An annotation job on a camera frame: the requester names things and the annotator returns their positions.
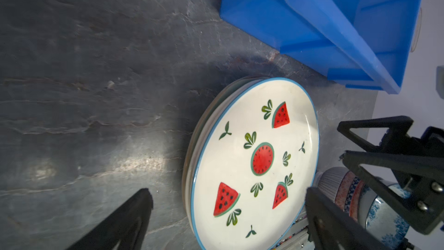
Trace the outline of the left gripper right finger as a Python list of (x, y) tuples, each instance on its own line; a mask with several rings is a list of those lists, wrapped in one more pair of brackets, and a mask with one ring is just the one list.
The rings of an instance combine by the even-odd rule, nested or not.
[(317, 250), (386, 250), (316, 187), (306, 190), (309, 238)]

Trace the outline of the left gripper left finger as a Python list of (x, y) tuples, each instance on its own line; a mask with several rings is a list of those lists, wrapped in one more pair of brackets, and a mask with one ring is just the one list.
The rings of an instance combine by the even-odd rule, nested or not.
[(137, 191), (93, 230), (72, 244), (70, 250), (139, 250), (153, 210), (147, 188)]

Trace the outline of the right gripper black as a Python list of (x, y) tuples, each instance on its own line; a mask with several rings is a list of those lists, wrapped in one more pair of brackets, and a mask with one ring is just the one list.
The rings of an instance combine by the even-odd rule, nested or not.
[[(444, 130), (430, 126), (410, 138), (412, 125), (408, 116), (343, 121), (337, 130), (366, 152), (347, 150), (341, 160), (418, 233), (430, 234), (444, 220)], [(413, 140), (415, 156), (387, 154), (405, 152)], [(393, 192), (364, 164), (391, 169), (410, 197)]]

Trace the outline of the watermelon pattern white plate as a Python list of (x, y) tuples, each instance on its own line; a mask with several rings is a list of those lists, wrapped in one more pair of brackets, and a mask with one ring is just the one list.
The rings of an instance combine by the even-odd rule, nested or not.
[(200, 135), (191, 186), (203, 250), (270, 250), (300, 215), (319, 157), (308, 92), (287, 78), (238, 89)]

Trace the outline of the cream floral plate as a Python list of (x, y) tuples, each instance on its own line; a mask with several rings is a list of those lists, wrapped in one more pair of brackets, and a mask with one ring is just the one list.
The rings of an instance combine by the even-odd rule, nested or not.
[(230, 98), (231, 95), (235, 93), (238, 89), (246, 89), (251, 85), (255, 84), (256, 82), (265, 79), (266, 79), (265, 77), (248, 76), (238, 79), (229, 84), (228, 86), (226, 86), (207, 107), (207, 109), (201, 116), (200, 120), (198, 121), (193, 131), (187, 149), (184, 168), (183, 168), (183, 175), (182, 175), (183, 206), (186, 210), (187, 218), (191, 228), (193, 228), (192, 219), (191, 219), (191, 186), (193, 182), (194, 171), (197, 166), (197, 157), (195, 156), (197, 155), (198, 152), (198, 150), (196, 150), (196, 147), (199, 144), (200, 135), (203, 130), (207, 129), (205, 125), (207, 124), (207, 121), (211, 118), (212, 114), (216, 110), (220, 109), (219, 106), (224, 102), (226, 102), (226, 99)]

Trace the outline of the blue plastic bin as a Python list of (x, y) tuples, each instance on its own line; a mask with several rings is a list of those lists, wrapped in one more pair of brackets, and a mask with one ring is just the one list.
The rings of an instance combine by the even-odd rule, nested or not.
[(398, 94), (421, 0), (222, 0), (220, 17), (329, 80)]

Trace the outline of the red rimmed bowl underneath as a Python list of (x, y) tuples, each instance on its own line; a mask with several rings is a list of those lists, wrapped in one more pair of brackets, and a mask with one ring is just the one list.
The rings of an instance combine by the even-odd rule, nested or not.
[(364, 182), (346, 167), (333, 167), (318, 171), (313, 186), (317, 187), (339, 209), (358, 221), (358, 205)]

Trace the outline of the blue floral ceramic bowl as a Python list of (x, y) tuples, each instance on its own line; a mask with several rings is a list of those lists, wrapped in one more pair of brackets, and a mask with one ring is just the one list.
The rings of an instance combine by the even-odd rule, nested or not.
[(409, 230), (409, 223), (369, 186), (360, 193), (357, 212), (358, 223), (391, 250), (401, 244)]

